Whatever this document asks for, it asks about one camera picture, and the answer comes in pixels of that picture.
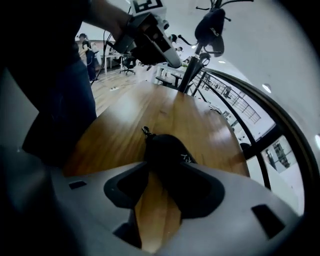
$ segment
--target black rectangular slot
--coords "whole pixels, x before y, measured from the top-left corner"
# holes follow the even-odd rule
[[[78,189],[81,188],[83,186],[87,185],[87,183],[85,183],[84,181],[80,180],[80,181],[76,181],[73,183],[69,184],[70,189],[74,190],[74,189]]]
[[[269,239],[273,238],[281,230],[285,228],[285,225],[280,219],[269,209],[265,204],[257,205],[251,208],[254,215],[259,220],[263,230]]]

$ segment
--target person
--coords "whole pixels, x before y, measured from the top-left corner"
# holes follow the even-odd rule
[[[82,44],[82,49],[85,52],[86,69],[88,70],[90,83],[92,83],[96,79],[95,53],[92,51],[91,43],[85,33],[79,35],[79,40]]]
[[[176,43],[176,42],[177,42],[177,39],[178,39],[178,37],[177,37],[175,34],[169,35],[168,38],[169,38],[169,40],[170,40],[171,43]]]
[[[22,148],[46,164],[63,167],[82,134],[97,118],[87,68],[81,61],[75,38],[83,21],[110,32],[117,40],[131,15],[106,0],[68,0],[61,5],[34,1],[5,1],[0,17],[2,36],[14,51],[3,51],[0,67],[6,67],[23,93],[39,111]],[[21,62],[22,45],[30,38],[52,39],[50,59]],[[48,52],[42,43],[36,52]]]
[[[101,66],[102,65],[102,59],[101,59],[102,56],[101,56],[101,53],[99,51],[97,44],[95,42],[91,42],[90,45],[91,45],[91,49],[95,55],[95,58],[96,58],[98,64]]]

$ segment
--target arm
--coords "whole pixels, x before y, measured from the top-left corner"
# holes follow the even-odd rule
[[[86,52],[86,51],[88,51],[88,50],[89,50],[88,46],[87,46],[86,44],[84,44],[84,45],[83,45],[83,51]]]
[[[109,31],[117,40],[130,17],[131,15],[108,3],[107,0],[92,0],[85,21]]]
[[[81,59],[82,59],[82,58],[84,58],[85,53],[86,53],[86,52],[85,52],[85,51],[83,51],[83,50],[79,52],[79,55],[80,55],[80,58],[81,58]]]

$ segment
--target office chair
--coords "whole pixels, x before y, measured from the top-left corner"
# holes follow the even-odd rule
[[[128,75],[128,72],[132,72],[136,74],[132,69],[136,66],[137,59],[133,56],[124,56],[122,59],[122,65],[124,66],[124,69],[121,70],[121,72],[125,72],[125,75]]]

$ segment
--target wooden tabletop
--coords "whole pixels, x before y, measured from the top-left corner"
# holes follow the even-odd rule
[[[200,165],[249,176],[237,138],[222,115],[203,101],[149,82],[118,93],[77,143],[64,174],[79,176],[143,161],[142,126],[179,138]],[[142,249],[151,253],[181,222],[178,207],[153,172],[135,213]]]

